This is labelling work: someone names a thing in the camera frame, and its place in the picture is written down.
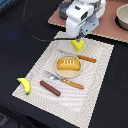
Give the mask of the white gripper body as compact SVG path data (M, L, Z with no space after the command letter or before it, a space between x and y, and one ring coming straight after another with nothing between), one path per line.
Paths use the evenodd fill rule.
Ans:
M74 0L66 10L66 33L80 39L92 32L102 16L98 14L102 0Z

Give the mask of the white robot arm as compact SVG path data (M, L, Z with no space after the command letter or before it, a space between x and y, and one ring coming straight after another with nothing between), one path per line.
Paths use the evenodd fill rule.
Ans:
M92 32L105 12L106 0L74 0L66 10L66 34L80 39Z

